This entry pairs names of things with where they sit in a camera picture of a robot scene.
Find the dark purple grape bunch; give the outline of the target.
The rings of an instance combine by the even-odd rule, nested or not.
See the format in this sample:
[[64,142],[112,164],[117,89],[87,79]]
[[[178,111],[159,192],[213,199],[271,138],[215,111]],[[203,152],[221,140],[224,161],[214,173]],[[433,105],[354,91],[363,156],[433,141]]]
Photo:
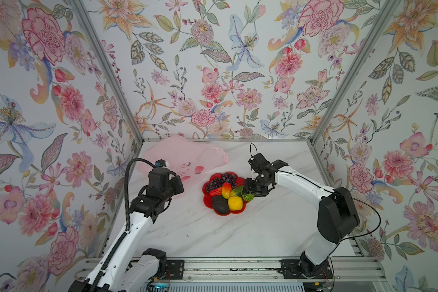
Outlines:
[[231,172],[217,173],[204,185],[204,191],[210,193],[217,188],[222,187],[225,183],[229,183],[234,189],[237,186],[238,176]]

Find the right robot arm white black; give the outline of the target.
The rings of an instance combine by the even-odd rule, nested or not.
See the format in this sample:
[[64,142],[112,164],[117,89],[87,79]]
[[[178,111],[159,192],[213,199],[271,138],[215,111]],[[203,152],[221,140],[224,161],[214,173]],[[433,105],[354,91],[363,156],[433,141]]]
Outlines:
[[277,186],[310,203],[317,211],[316,232],[299,257],[301,276],[311,279],[328,262],[338,245],[360,224],[354,198],[344,187],[333,188],[312,180],[278,159],[268,161],[257,153],[248,160],[254,178],[247,178],[244,191],[263,198]]

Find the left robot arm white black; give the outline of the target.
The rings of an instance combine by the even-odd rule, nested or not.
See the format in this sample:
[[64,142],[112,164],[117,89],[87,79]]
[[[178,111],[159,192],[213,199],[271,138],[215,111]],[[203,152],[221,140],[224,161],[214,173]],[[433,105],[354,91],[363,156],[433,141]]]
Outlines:
[[146,283],[167,273],[167,254],[149,248],[139,260],[133,256],[139,242],[169,206],[172,197],[184,192],[180,176],[165,167],[148,174],[148,185],[125,208],[125,225],[97,266],[83,281],[74,281],[70,292],[138,292]]

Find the pink plastic bag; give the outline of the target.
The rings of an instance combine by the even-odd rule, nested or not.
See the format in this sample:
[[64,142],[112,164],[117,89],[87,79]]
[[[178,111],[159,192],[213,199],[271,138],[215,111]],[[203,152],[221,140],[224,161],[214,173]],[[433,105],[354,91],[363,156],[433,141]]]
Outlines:
[[141,158],[152,163],[162,159],[167,168],[175,172],[188,186],[207,179],[207,174],[228,163],[228,156],[221,148],[193,142],[182,136],[172,136],[154,143],[142,152]]

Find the red yellow mango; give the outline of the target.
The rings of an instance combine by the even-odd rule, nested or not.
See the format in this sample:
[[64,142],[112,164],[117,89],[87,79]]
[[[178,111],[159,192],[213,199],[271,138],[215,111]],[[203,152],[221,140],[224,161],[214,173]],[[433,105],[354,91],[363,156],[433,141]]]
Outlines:
[[228,200],[231,197],[232,186],[229,182],[225,182],[221,187],[221,195]]

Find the green round textured fruit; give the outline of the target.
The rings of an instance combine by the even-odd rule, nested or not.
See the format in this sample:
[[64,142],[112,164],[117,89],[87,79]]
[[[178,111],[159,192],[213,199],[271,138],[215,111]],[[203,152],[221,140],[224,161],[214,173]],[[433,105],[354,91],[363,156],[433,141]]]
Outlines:
[[242,199],[245,202],[250,202],[250,201],[252,201],[254,199],[254,195],[252,195],[250,193],[249,194],[243,194],[242,195]]

